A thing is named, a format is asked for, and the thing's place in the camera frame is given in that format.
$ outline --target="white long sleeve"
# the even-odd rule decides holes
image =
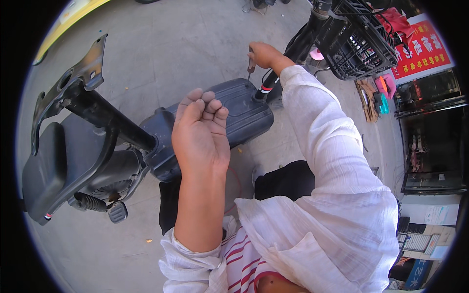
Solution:
[[[284,69],[280,82],[316,188],[295,202],[236,199],[241,224],[276,271],[311,292],[382,292],[399,252],[397,202],[372,174],[360,135],[335,95],[300,66]],[[172,230],[161,244],[166,256],[159,264],[170,278],[165,292],[227,291],[219,248],[190,252]]]

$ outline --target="hand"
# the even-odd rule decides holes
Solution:
[[[252,52],[248,53],[249,58],[253,59],[261,68],[272,68],[278,76],[284,68],[295,65],[290,58],[283,56],[282,53],[269,44],[250,42],[249,47],[252,49]]]
[[[179,104],[174,122],[174,153],[182,175],[216,172],[226,176],[230,161],[227,139],[228,109],[212,91],[191,91]]]

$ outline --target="feet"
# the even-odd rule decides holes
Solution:
[[[252,176],[251,176],[252,186],[255,186],[256,180],[259,176],[264,176],[265,174],[266,172],[264,170],[264,167],[262,167],[262,165],[256,165],[254,167],[254,170],[252,170]]]

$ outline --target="foot pedal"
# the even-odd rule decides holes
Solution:
[[[114,224],[120,223],[127,219],[127,208],[123,202],[113,203],[112,206],[107,210],[107,214]]]

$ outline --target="red wire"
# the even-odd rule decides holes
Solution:
[[[230,170],[231,172],[233,172],[234,176],[236,177],[236,181],[238,181],[238,185],[239,185],[239,195],[238,195],[238,197],[241,197],[242,188],[241,188],[241,181],[239,180],[238,174],[236,174],[236,172],[235,172],[231,167],[228,167],[228,170]],[[224,215],[226,215],[226,214],[228,214],[229,212],[231,212],[231,210],[234,209],[235,206],[236,206],[236,204],[233,204],[233,206],[232,206],[229,210],[227,210]]]

